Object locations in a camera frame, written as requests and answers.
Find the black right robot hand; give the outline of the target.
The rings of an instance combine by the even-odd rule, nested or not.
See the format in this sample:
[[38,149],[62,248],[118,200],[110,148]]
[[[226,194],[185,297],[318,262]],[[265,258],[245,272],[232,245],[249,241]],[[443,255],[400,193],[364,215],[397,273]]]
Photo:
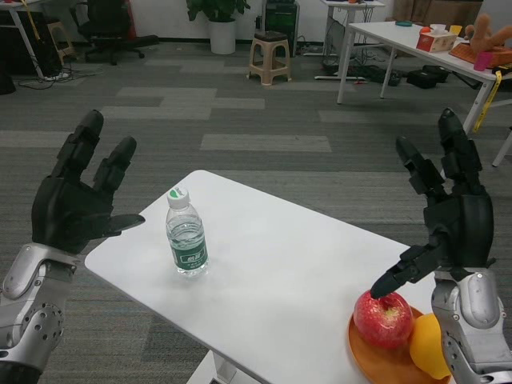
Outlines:
[[429,241],[404,251],[372,285],[372,298],[385,297],[408,282],[419,282],[440,267],[460,281],[471,268],[487,268],[493,263],[489,256],[494,238],[493,205],[479,179],[482,164],[476,145],[450,108],[441,113],[438,131],[444,150],[440,170],[407,138],[395,141],[411,186],[426,198],[423,217]]

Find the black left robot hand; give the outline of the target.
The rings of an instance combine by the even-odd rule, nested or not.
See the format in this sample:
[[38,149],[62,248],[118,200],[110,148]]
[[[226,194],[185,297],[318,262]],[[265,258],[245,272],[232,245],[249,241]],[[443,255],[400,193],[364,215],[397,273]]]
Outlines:
[[140,214],[113,216],[114,194],[122,184],[137,147],[128,136],[104,158],[94,184],[81,181],[100,139],[104,117],[91,110],[65,140],[51,174],[43,179],[31,211],[32,240],[70,254],[89,241],[119,236],[145,222]]

